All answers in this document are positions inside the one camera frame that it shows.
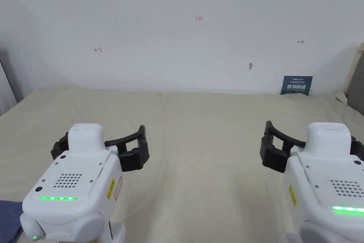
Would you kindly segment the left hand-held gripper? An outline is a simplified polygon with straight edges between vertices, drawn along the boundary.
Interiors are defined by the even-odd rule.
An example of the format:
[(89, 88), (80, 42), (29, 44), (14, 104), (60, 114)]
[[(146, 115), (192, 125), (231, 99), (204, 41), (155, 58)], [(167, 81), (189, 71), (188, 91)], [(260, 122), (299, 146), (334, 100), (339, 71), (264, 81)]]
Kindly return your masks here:
[[(138, 146), (128, 151), (126, 143)], [(79, 123), (57, 141), (54, 162), (22, 202), (22, 229), (31, 242), (122, 243), (124, 223), (112, 223), (123, 172), (149, 160), (146, 127), (105, 141), (102, 126)]]

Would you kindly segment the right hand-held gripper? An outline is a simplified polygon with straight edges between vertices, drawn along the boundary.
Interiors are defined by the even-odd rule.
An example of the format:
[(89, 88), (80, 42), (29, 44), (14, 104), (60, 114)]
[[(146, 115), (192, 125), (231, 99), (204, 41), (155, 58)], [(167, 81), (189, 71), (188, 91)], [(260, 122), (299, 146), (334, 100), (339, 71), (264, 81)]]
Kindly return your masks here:
[[(282, 149), (273, 145), (274, 137), (283, 141)], [(266, 121), (261, 160), (284, 173), (284, 195), (295, 228), (286, 234), (287, 243), (364, 241), (364, 145), (346, 125), (309, 124), (304, 142)]]

